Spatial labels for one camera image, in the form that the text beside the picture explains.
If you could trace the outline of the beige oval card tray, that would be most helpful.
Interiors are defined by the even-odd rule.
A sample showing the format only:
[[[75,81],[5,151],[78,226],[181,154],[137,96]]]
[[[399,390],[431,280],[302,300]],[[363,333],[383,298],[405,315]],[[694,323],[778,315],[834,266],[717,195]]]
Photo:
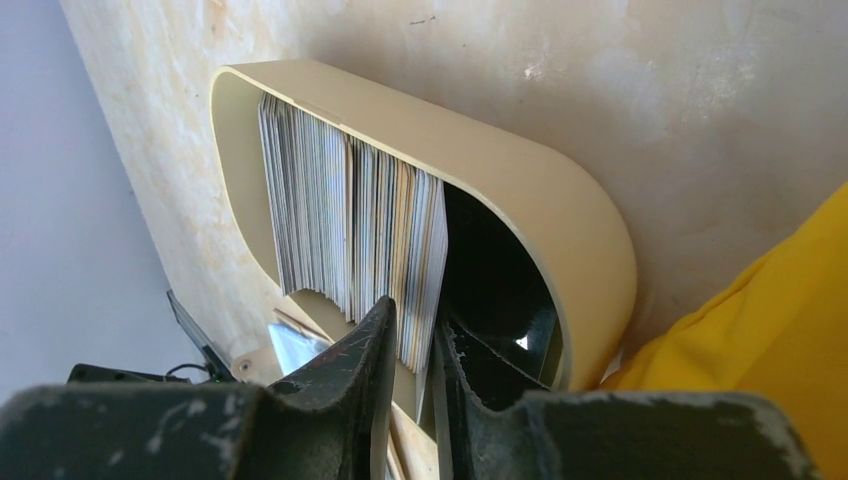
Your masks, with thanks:
[[[271,94],[447,181],[483,216],[454,250],[437,328],[458,324],[510,361],[495,339],[512,309],[540,309],[518,261],[532,261],[559,322],[560,353],[545,390],[596,387],[633,311],[636,259],[625,222],[577,163],[544,145],[314,60],[224,66],[210,116],[229,202],[251,254],[273,274],[272,221],[257,108]],[[507,236],[519,258],[495,246]]]

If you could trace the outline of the yellow cloth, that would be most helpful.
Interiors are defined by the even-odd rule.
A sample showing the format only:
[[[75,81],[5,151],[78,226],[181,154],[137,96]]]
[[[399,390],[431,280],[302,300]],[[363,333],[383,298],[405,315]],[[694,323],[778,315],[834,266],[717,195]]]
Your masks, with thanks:
[[[846,478],[847,188],[600,387],[758,393],[826,478]]]

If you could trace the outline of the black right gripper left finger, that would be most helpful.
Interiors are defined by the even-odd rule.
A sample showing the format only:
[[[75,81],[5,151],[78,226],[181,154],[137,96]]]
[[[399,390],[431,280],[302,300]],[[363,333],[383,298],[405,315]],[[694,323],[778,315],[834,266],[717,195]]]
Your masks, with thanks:
[[[72,382],[1,409],[5,479],[381,479],[396,305],[282,380]]]

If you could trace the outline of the beige card holder wallet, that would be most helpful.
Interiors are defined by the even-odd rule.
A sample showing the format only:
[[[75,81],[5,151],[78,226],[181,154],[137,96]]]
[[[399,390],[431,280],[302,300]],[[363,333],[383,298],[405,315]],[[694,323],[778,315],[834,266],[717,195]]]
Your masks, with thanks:
[[[245,353],[231,362],[230,372],[240,382],[262,386],[283,379],[323,353],[333,341],[279,309],[267,326],[270,344]]]

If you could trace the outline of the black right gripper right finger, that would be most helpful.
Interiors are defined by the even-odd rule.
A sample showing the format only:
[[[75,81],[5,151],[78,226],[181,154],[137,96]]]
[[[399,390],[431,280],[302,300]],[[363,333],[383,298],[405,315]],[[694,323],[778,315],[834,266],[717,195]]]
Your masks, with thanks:
[[[434,335],[444,479],[817,479],[792,423],[744,393],[545,390],[458,324]]]

